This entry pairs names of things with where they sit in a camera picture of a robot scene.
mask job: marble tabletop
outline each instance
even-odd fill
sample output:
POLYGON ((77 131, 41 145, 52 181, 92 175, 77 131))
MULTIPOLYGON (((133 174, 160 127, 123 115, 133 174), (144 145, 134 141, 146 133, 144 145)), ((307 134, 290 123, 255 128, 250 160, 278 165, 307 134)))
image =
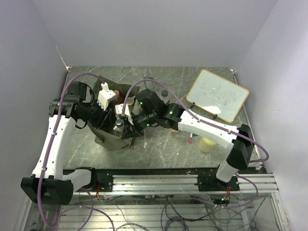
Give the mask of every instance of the marble tabletop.
MULTIPOLYGON (((223 78, 234 82, 229 68, 206 67, 126 67, 126 66, 73 66, 70 68, 68 79, 77 74, 91 72, 104 76, 117 83, 133 84, 144 76, 155 77, 161 83, 174 91, 186 106, 186 95, 202 69, 207 69, 223 78)), ((94 86, 94 77, 81 77, 91 87, 94 86)), ((162 88, 156 84, 155 91, 160 95, 162 88)), ((213 115, 194 107, 194 112, 213 118, 213 115)), ((226 123, 219 118, 218 122, 226 123)), ((244 108, 236 119, 230 123, 240 127, 248 124, 244 108)), ((170 129, 162 127, 146 128, 145 136, 136 138, 134 145, 127 149, 109 151, 94 142, 94 134, 88 127, 82 130, 75 129, 69 141, 67 153, 64 157, 64 169, 76 167, 95 167, 100 169, 115 168, 165 168, 165 167, 217 167, 228 155, 228 151, 217 145, 210 153, 203 153, 198 148, 201 137, 193 137, 189 143, 189 133, 179 131, 176 135, 170 129)), ((254 149, 251 159, 257 159, 254 149)), ((260 166, 259 163, 250 163, 251 167, 260 166)))

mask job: wall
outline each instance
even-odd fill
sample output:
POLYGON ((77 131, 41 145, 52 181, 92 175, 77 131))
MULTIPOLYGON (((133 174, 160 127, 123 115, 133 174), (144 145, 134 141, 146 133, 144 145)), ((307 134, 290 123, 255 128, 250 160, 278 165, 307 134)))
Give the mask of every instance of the wall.
POLYGON ((11 231, 25 196, 21 179, 38 161, 66 69, 33 3, 0 3, 0 226, 11 231))
POLYGON ((277 0, 33 0, 67 65, 238 68, 277 0))
POLYGON ((238 69, 250 89, 246 108, 269 151, 293 230, 307 230, 308 1, 278 0, 238 69))

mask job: whiteboard frame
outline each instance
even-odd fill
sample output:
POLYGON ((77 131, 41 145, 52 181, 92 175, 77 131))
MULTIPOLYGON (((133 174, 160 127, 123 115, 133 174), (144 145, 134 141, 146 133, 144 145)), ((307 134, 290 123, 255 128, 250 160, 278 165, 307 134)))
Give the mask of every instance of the whiteboard frame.
MULTIPOLYGON (((198 74, 198 77, 196 78, 196 80, 194 81, 194 83, 193 83, 191 89, 189 90, 188 94, 186 95, 186 100, 187 100, 188 102, 190 102, 191 104, 192 104, 193 102, 191 102, 191 101, 188 100, 188 96, 189 96, 189 94, 191 93, 191 91, 192 91, 192 89, 193 89, 195 83, 197 82, 198 78, 200 77, 202 71, 207 71, 207 72, 209 72, 209 73, 211 73, 211 74, 213 74, 213 75, 216 75, 215 73, 210 72, 210 71, 208 71, 208 70, 206 70, 206 69, 202 69, 202 70, 200 71, 200 73, 198 74)), ((216 76, 219 77, 219 78, 221 78, 221 79, 223 79, 223 80, 225 80, 225 81, 228 81, 228 82, 230 82, 230 83, 236 85, 237 87, 240 87, 240 88, 242 88, 242 89, 245 89, 245 90, 248 92, 247 95, 246 95, 246 97, 245 97, 245 99, 243 100, 241 106, 239 107, 238 111, 236 112, 234 118, 232 119, 232 121, 228 121, 228 120, 226 120, 226 119, 220 117, 219 115, 217 115, 217 117, 220 118, 220 119, 222 119, 223 121, 226 121, 227 123, 232 123, 232 122, 235 120, 235 118, 236 118, 237 114, 239 113, 240 109, 243 107, 243 105, 244 105, 244 103, 245 103, 247 97, 249 96, 250 92, 249 92, 248 89, 246 89, 246 88, 244 88, 244 87, 242 87, 242 86, 240 86, 240 85, 238 85, 238 84, 236 84, 236 83, 233 83, 232 81, 230 81, 230 80, 228 80, 228 79, 225 79, 225 78, 223 78, 223 77, 221 77, 221 76, 219 76, 219 75, 216 75, 216 76)), ((198 104, 196 104, 196 103, 194 103, 194 105, 196 105, 197 107, 199 107, 199 108, 201 108, 201 109, 207 111, 207 110, 204 109, 202 106, 200 106, 200 105, 198 105, 198 104)))

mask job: red marker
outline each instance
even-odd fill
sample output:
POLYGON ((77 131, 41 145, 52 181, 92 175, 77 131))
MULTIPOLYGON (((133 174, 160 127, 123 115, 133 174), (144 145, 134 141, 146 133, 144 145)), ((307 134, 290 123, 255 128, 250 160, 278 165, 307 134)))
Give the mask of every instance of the red marker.
POLYGON ((193 133, 191 133, 190 135, 189 135, 189 143, 192 143, 193 142, 193 133))

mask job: small whiteboard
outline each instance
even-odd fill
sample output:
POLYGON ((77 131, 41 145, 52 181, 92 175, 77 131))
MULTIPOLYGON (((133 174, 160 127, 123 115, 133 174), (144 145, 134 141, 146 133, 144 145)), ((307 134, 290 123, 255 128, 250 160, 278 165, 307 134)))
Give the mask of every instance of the small whiteboard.
POLYGON ((233 122, 249 90, 207 70, 202 70, 186 99, 190 103, 217 115, 226 122, 233 122))

